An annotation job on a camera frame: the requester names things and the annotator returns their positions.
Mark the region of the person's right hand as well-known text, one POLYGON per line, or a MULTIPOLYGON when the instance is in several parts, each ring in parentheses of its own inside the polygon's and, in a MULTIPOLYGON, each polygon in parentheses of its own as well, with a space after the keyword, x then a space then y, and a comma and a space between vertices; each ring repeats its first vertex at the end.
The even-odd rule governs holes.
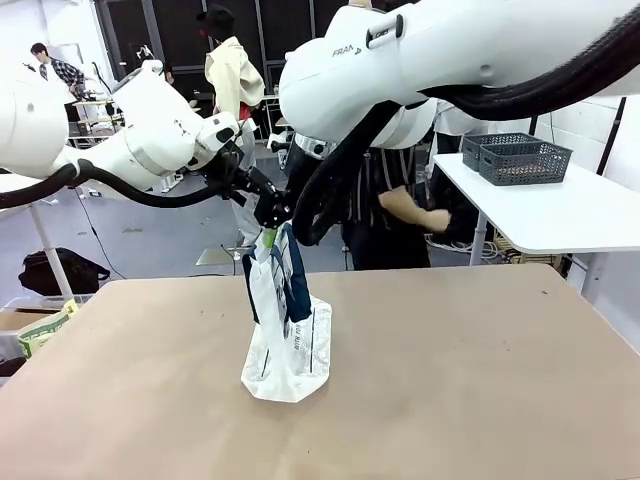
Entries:
POLYGON ((425 228, 433 233, 444 233, 450 225, 452 215, 445 209, 425 212, 425 228))

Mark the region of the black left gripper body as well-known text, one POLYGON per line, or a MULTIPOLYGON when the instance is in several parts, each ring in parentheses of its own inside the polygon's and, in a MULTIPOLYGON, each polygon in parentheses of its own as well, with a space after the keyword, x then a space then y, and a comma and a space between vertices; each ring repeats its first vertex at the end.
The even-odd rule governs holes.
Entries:
POLYGON ((293 209, 285 191, 275 184, 259 169, 251 168, 238 173, 240 190, 258 196, 254 209, 257 222, 266 229, 277 229, 293 217, 293 209))

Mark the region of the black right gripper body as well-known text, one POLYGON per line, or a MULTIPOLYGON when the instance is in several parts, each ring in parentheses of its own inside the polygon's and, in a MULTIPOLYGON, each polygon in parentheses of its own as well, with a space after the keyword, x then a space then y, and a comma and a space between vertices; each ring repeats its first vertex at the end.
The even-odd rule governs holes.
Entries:
POLYGON ((297 201, 307 182, 314 174, 320 161, 304 150, 291 151, 287 156, 287 184, 285 193, 288 201, 297 201))

